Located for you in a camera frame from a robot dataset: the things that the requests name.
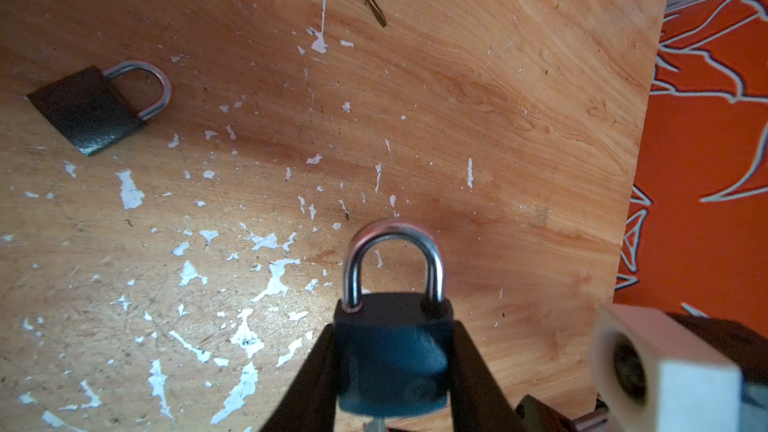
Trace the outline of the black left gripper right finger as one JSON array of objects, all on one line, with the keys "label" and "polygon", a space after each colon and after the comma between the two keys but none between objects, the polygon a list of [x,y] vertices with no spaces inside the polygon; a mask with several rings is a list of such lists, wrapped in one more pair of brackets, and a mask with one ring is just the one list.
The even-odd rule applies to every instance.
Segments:
[{"label": "black left gripper right finger", "polygon": [[449,365],[453,430],[524,431],[522,419],[494,379],[465,326],[454,322]]}]

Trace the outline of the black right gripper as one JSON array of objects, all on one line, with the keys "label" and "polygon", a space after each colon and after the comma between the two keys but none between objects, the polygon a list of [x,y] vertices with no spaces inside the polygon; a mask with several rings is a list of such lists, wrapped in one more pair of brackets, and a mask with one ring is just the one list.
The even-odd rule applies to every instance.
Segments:
[{"label": "black right gripper", "polygon": [[746,383],[767,383],[766,337],[736,321],[678,313],[669,313],[669,316],[735,362]]}]

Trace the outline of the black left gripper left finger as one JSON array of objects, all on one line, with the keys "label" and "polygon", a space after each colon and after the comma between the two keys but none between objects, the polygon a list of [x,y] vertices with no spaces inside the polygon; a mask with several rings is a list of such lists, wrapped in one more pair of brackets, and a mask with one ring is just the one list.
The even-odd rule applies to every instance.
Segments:
[{"label": "black left gripper left finger", "polygon": [[328,324],[261,431],[333,431],[337,391],[334,327]]}]

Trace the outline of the small black padlock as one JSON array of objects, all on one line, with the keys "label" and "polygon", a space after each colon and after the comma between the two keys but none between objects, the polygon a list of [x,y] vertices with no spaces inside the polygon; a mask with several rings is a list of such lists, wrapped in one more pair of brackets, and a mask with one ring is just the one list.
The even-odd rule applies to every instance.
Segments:
[{"label": "small black padlock", "polygon": [[[159,98],[141,111],[113,83],[133,70],[154,75],[161,86]],[[93,156],[145,127],[168,106],[171,96],[171,81],[161,69],[146,61],[127,60],[106,70],[87,67],[27,98],[71,145],[83,155]]]}]

